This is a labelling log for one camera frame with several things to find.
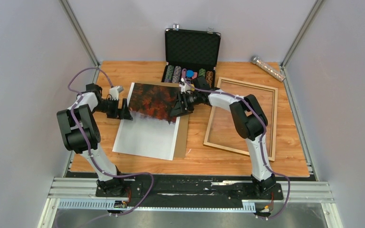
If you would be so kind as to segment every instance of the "wooden tabletop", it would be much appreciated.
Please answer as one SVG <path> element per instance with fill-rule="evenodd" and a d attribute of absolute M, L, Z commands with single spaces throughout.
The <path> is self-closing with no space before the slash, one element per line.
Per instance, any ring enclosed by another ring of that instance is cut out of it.
<path fill-rule="evenodd" d="M 270 64 L 278 68 L 277 63 Z M 105 61 L 102 70 L 108 74 L 114 85 L 124 87 L 125 90 L 120 94 L 122 99 L 127 97 L 132 82 L 161 81 L 164 67 L 165 62 Z M 276 157 L 271 166 L 274 171 L 288 176 L 308 177 L 306 159 L 284 84 L 249 62 L 219 62 L 216 68 L 216 81 L 220 76 L 278 88 Z M 103 96 L 106 96 L 110 87 L 102 73 L 97 84 L 103 88 Z M 121 172 L 250 175 L 251 160 L 248 156 L 203 146 L 210 112 L 211 107 L 207 105 L 195 107 L 195 111 L 190 114 L 186 156 L 173 161 L 112 152 L 120 120 L 107 119 L 106 114 L 97 112 L 94 113 L 94 118 L 100 130 L 101 145 L 110 161 Z M 83 157 L 76 155 L 71 171 L 94 170 Z"/>

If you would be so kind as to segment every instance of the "white wall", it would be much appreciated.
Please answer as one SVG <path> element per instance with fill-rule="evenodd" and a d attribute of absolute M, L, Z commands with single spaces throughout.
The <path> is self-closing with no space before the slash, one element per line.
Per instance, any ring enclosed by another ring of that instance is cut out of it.
<path fill-rule="evenodd" d="M 164 30 L 213 27 L 220 61 L 282 61 L 315 0 L 69 0 L 97 57 L 165 60 Z"/>
<path fill-rule="evenodd" d="M 365 1 L 327 0 L 288 74 L 313 163 L 345 228 L 365 227 Z"/>
<path fill-rule="evenodd" d="M 69 156 L 56 112 L 75 99 L 66 86 L 88 66 L 58 0 L 0 0 L 0 228 L 37 226 Z"/>

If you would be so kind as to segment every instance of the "blue poker chip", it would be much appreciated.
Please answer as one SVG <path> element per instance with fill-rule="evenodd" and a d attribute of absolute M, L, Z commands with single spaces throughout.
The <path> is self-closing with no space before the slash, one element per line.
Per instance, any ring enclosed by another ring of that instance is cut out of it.
<path fill-rule="evenodd" d="M 185 74 L 186 77 L 193 77 L 194 76 L 194 72 L 192 70 L 187 70 L 187 73 Z"/>

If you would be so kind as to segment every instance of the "painting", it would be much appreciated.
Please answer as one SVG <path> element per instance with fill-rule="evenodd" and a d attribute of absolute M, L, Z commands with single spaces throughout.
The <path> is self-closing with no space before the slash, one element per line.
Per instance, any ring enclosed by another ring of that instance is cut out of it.
<path fill-rule="evenodd" d="M 170 111 L 179 87 L 132 83 L 128 108 L 133 120 L 121 120 L 114 152 L 172 160 L 179 117 Z"/>

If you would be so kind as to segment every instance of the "metal latch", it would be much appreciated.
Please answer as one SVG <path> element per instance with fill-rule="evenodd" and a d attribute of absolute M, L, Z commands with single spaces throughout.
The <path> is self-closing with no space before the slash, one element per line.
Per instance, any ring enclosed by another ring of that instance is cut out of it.
<path fill-rule="evenodd" d="M 179 27 L 180 25 L 178 23 L 173 24 L 173 30 L 178 30 Z"/>

